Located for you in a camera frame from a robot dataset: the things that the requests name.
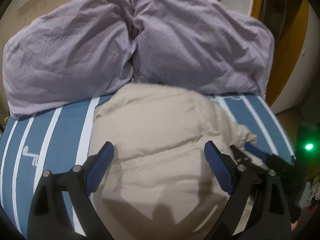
printed logo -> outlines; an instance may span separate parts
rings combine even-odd
[[[26,145],[22,150],[22,155],[26,156],[26,157],[32,157],[33,158],[32,166],[37,166],[39,155],[35,154],[35,153],[28,153],[28,150],[29,150],[29,147],[28,147],[28,145]]]

green light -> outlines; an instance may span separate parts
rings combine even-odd
[[[304,147],[307,151],[310,151],[313,148],[313,144],[312,143],[308,143],[305,147]]]

metal screw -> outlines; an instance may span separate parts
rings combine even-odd
[[[242,165],[242,164],[238,165],[238,170],[239,171],[245,171],[245,166]]]
[[[275,176],[276,172],[274,170],[269,170],[270,176]]]
[[[43,173],[42,173],[42,175],[44,176],[44,177],[48,177],[49,175],[50,175],[50,171],[44,171]]]
[[[81,166],[80,166],[80,165],[73,166],[72,170],[73,170],[74,172],[78,172],[78,171],[81,170]]]

white stripe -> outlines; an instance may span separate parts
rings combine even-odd
[[[38,186],[39,180],[41,178],[42,172],[43,172],[43,166],[45,161],[45,156],[47,155],[48,146],[51,140],[51,136],[54,130],[54,127],[56,126],[57,120],[59,118],[59,115],[61,113],[62,107],[57,108],[54,111],[53,117],[51,119],[51,122],[49,124],[49,127],[47,129],[47,132],[44,136],[44,140],[41,146],[41,150],[39,153],[39,159],[38,159],[38,165],[36,168],[36,174],[35,174],[35,180],[33,182],[33,193],[36,191],[36,188]]]
[[[18,152],[17,152],[17,157],[16,157],[16,161],[14,163],[14,168],[13,168],[13,176],[12,176],[12,206],[13,206],[13,215],[14,215],[14,220],[16,222],[16,227],[19,230],[19,232],[21,233],[21,229],[20,229],[20,223],[19,223],[19,219],[18,219],[18,211],[17,211],[17,195],[16,195],[16,187],[17,187],[17,176],[18,176],[18,168],[19,168],[19,163],[20,163],[20,159],[21,159],[21,153],[22,153],[22,149],[23,146],[26,142],[26,138],[28,136],[28,133],[30,131],[30,127],[32,125],[33,119],[36,116],[36,114],[33,114],[28,121],[27,127],[23,132],[20,144],[19,144],[19,148],[18,148]]]
[[[271,149],[271,154],[278,154],[278,150],[275,146],[275,144],[273,143],[273,140],[267,130],[267,128],[264,126],[261,118],[259,117],[258,113],[256,112],[256,110],[253,108],[253,106],[251,105],[251,103],[249,102],[249,100],[244,96],[244,95],[240,95],[240,98],[243,100],[245,106],[248,108],[248,110],[250,111],[250,113],[252,114],[253,118],[255,119],[257,125],[259,126],[261,132],[263,133],[263,136],[265,137],[270,149]]]
[[[8,151],[8,147],[9,147],[10,141],[11,141],[12,134],[14,132],[14,129],[16,128],[17,123],[18,123],[18,119],[14,121],[14,124],[12,126],[11,131],[10,131],[7,143],[6,143],[5,148],[4,148],[4,153],[3,153],[3,156],[2,156],[1,170],[0,170],[0,200],[1,200],[1,205],[2,206],[3,206],[2,182],[3,182],[4,161],[5,161],[5,157],[7,155],[7,151]]]
[[[229,106],[227,105],[226,101],[223,99],[222,96],[216,96],[217,102],[218,104],[221,106],[222,109],[224,109],[224,111],[227,112],[227,114],[230,116],[230,118],[234,121],[236,121],[235,116],[233,115],[233,113],[231,112]]]
[[[282,135],[282,138],[290,152],[290,155],[294,156],[294,150],[292,148],[292,145],[287,137],[287,135],[285,134],[281,124],[279,123],[278,119],[276,118],[275,114],[271,111],[270,107],[267,105],[267,103],[260,97],[257,96],[257,98],[260,100],[260,102],[263,104],[264,108],[267,110],[267,112],[269,113],[270,117],[272,118],[273,122],[275,123],[276,127],[278,128],[279,132]]]
[[[80,136],[75,165],[83,165],[87,159],[91,132],[92,132],[94,110],[98,105],[99,100],[100,100],[100,97],[92,98],[89,104],[87,115],[85,117],[81,136]],[[82,229],[82,226],[78,220],[75,209],[73,207],[72,207],[72,213],[73,213],[73,225],[74,225],[75,231],[78,234],[85,236],[85,233]]]

blue sheet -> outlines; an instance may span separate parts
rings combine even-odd
[[[33,192],[44,170],[68,171],[87,159],[94,109],[111,96],[92,98],[14,120],[0,142],[1,205],[18,230],[27,236]],[[208,96],[238,123],[258,135],[257,147],[291,162],[292,144],[267,104],[255,95]],[[70,220],[77,219],[68,194]]]

